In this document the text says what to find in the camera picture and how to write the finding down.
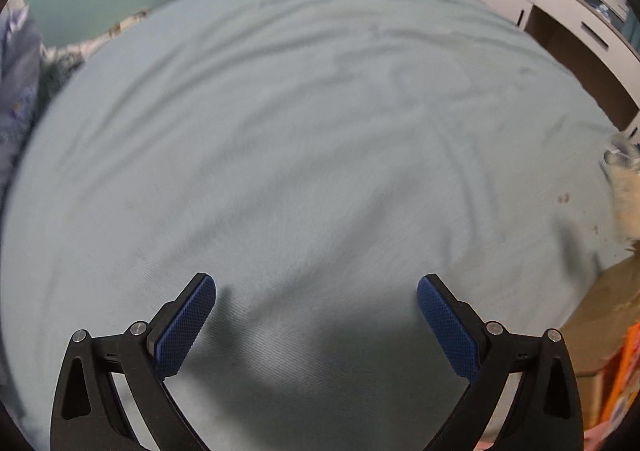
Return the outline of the brown cardboard box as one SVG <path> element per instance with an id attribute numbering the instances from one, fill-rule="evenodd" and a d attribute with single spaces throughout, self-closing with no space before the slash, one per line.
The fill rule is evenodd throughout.
<path id="1" fill-rule="evenodd" d="M 626 333 L 639 323 L 639 258 L 631 256 L 604 271 L 564 324 L 587 429 L 620 423 L 639 393 L 639 362 L 609 422 L 601 415 L 610 395 Z"/>

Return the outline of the clear plastic snack bag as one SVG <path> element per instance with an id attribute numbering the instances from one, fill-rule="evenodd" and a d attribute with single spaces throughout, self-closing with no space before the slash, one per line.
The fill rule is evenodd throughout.
<path id="1" fill-rule="evenodd" d="M 639 254 L 639 145 L 623 133 L 608 139 L 603 169 L 612 192 L 614 223 L 631 252 Z"/>

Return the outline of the orange sausage pack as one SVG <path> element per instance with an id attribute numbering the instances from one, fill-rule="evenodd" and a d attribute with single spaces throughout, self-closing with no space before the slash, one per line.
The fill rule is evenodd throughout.
<path id="1" fill-rule="evenodd" d="M 623 394 L 639 362 L 639 323 L 631 325 L 626 333 L 625 344 L 620 354 L 620 366 L 615 375 L 613 386 L 605 402 L 601 421 L 609 422 L 614 414 L 618 399 Z"/>

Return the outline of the green patterned blanket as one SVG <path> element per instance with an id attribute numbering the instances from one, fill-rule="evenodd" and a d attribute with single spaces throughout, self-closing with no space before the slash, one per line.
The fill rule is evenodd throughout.
<path id="1" fill-rule="evenodd" d="M 140 10 L 115 23 L 100 36 L 76 42 L 76 44 L 66 44 L 63 47 L 41 46 L 37 111 L 42 113 L 73 74 L 80 70 L 96 52 L 128 28 L 145 20 L 149 14 L 149 10 Z"/>

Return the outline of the light blue bed sheet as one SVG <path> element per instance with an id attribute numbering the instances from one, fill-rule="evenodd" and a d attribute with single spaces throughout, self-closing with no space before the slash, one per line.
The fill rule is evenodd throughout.
<path id="1" fill-rule="evenodd" d="M 52 100 L 2 222 L 10 408 L 49 445 L 70 336 L 219 301 L 168 383 L 213 450 L 421 450 L 463 393 L 436 273 L 516 333 L 628 255 L 613 125 L 477 0 L 177 0 Z"/>

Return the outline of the lavender floral duvet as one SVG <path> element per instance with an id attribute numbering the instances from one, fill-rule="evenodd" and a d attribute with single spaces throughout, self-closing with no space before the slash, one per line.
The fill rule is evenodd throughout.
<path id="1" fill-rule="evenodd" d="M 1 12 L 1 197 L 32 131 L 41 36 L 28 7 Z"/>

